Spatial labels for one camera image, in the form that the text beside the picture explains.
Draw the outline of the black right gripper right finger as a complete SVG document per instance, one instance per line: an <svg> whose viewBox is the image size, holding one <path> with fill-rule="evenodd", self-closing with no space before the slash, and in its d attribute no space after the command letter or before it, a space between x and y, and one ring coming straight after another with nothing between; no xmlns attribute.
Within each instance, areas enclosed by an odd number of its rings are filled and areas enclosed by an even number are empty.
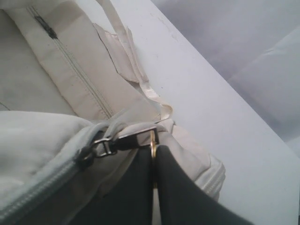
<svg viewBox="0 0 300 225"><path fill-rule="evenodd" d="M164 225L249 225L205 194L183 171L169 148L158 146L155 178Z"/></svg>

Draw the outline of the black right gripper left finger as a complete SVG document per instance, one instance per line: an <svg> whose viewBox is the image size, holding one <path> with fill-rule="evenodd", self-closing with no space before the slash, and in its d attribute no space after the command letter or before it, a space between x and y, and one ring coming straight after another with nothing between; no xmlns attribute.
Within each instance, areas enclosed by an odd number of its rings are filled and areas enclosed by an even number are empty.
<svg viewBox="0 0 300 225"><path fill-rule="evenodd" d="M116 186L103 197L94 196L77 214L77 224L151 225L152 210L152 158L144 147Z"/></svg>

